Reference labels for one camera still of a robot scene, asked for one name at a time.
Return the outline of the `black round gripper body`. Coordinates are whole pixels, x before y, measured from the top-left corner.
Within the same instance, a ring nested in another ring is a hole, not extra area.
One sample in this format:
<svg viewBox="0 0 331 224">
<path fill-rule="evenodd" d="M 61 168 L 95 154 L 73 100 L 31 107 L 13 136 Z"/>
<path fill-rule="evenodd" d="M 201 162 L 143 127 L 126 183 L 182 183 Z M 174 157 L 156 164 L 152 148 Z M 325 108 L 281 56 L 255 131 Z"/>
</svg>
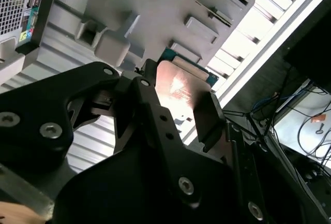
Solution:
<svg viewBox="0 0 331 224">
<path fill-rule="evenodd" d="M 55 201 L 54 223 L 244 223 L 231 170 L 184 149 L 176 166 L 193 184 L 170 186 L 156 151 L 134 145 L 72 178 Z"/>
</svg>

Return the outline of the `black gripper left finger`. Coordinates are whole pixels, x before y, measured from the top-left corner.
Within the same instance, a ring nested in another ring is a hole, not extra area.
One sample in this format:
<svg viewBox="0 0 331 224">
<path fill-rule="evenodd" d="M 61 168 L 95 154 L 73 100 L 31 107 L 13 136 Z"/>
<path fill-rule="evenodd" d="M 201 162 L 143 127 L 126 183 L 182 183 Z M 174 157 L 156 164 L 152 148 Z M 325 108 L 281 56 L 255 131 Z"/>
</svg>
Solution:
<svg viewBox="0 0 331 224">
<path fill-rule="evenodd" d="M 124 150 L 154 149 L 169 185 L 184 192 L 174 162 L 185 148 L 156 95 L 157 67 L 148 59 L 130 77 L 93 62 L 1 94 L 1 191 L 31 208 L 55 206 L 65 186 L 50 171 L 60 171 L 74 131 L 106 115 Z"/>
</svg>

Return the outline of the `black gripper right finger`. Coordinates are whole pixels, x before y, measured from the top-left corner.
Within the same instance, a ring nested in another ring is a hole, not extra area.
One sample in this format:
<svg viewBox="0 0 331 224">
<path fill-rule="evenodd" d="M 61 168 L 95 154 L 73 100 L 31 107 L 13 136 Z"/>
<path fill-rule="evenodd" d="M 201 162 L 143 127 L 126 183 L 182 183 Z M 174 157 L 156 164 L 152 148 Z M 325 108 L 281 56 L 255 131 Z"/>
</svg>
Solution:
<svg viewBox="0 0 331 224">
<path fill-rule="evenodd" d="M 282 147 L 270 136 L 248 144 L 243 128 L 229 122 L 212 93 L 195 106 L 203 151 L 221 161 L 226 174 L 211 190 L 222 193 L 209 210 L 221 223 L 328 223 L 328 215 Z"/>
</svg>

